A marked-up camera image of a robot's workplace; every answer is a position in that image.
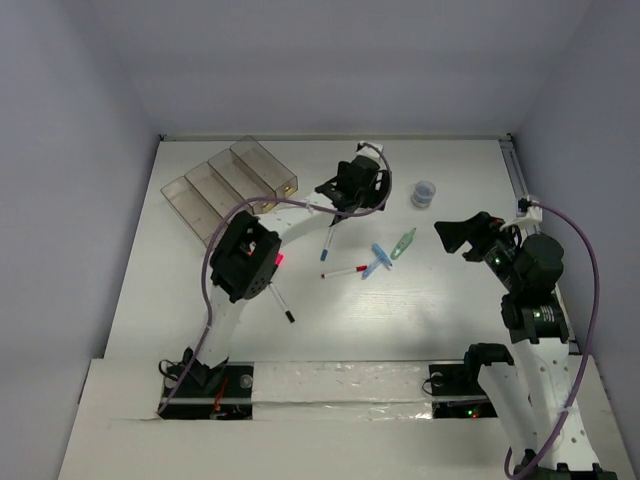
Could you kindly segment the clear jar of paperclips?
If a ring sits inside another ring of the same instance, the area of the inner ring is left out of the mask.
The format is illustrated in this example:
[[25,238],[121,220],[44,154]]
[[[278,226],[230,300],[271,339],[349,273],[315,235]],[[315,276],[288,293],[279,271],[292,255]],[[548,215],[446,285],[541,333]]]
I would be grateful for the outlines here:
[[436,187],[429,181],[418,182],[411,195],[411,201],[417,208],[428,208],[436,194]]

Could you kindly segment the blue-capped white marker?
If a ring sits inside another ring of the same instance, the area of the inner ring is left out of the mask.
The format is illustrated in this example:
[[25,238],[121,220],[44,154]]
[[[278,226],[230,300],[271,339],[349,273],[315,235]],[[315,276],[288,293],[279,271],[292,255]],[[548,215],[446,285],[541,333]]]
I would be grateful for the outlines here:
[[320,261],[324,262],[326,261],[328,254],[329,254],[329,250],[330,250],[330,246],[331,246],[331,242],[334,236],[334,228],[333,227],[329,227],[328,231],[327,231],[327,235],[324,241],[324,245],[321,251],[321,255],[320,255]]

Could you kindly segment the red-capped white marker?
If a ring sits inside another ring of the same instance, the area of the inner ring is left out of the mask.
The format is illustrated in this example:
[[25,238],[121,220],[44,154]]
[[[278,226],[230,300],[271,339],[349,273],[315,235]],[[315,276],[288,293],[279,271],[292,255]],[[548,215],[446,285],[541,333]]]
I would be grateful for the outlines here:
[[330,278],[336,278],[336,277],[341,277],[341,276],[346,276],[351,274],[357,274],[357,273],[362,273],[366,271],[366,269],[367,269],[367,265],[359,265],[359,266],[349,267],[341,270],[322,273],[321,278],[330,279]]

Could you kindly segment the black-capped white marker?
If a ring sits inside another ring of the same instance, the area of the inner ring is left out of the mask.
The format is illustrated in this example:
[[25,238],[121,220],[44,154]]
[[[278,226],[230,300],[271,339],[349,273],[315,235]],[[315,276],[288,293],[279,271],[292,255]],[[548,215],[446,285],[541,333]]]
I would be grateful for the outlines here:
[[287,303],[285,302],[284,298],[282,297],[281,293],[279,292],[279,290],[277,289],[277,287],[275,286],[275,284],[273,282],[271,282],[269,284],[269,289],[270,289],[272,295],[274,296],[274,299],[278,303],[279,307],[283,311],[283,313],[284,313],[285,317],[287,318],[287,320],[290,323],[294,323],[295,322],[295,317],[293,316],[290,308],[288,307]]

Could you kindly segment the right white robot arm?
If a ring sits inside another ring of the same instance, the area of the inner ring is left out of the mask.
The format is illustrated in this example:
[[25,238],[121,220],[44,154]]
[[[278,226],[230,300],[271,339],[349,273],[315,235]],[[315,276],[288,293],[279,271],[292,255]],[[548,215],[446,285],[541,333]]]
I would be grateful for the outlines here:
[[584,376],[569,369],[569,327],[555,293],[564,249],[544,233],[522,235],[539,208],[511,222],[481,211],[463,221],[438,221],[445,251],[484,263],[506,289],[501,317],[509,346],[477,343],[460,368],[462,384],[484,391],[509,440],[509,479],[614,479],[584,429],[577,391]]

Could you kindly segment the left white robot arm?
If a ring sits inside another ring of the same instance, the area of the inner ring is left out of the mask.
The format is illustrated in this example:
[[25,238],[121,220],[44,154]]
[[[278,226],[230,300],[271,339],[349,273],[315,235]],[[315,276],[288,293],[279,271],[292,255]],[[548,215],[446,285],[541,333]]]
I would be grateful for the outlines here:
[[253,196],[232,205],[207,238],[201,269],[206,323],[194,348],[162,375],[172,381],[167,394],[193,390],[217,393],[224,382],[231,338],[247,301],[270,287],[280,249],[315,230],[342,220],[384,209],[392,173],[383,151],[360,144],[356,157],[340,162],[336,175],[303,200],[271,198],[276,210],[255,215],[252,208],[267,202]]

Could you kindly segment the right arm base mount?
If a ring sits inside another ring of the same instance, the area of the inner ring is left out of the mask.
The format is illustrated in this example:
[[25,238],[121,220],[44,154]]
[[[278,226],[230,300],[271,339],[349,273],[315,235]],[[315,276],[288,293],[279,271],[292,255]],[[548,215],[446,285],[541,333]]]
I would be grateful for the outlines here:
[[476,380],[470,380],[463,363],[433,363],[422,383],[431,399],[434,419],[496,418],[497,413]]

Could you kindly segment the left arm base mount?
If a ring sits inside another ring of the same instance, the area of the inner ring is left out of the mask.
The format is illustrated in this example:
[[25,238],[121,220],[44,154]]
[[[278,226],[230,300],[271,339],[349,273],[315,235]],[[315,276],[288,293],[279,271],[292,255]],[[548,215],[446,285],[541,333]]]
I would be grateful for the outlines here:
[[195,362],[175,395],[167,400],[183,365],[161,362],[164,377],[158,408],[167,420],[250,420],[253,416],[253,363],[226,363],[209,368]]

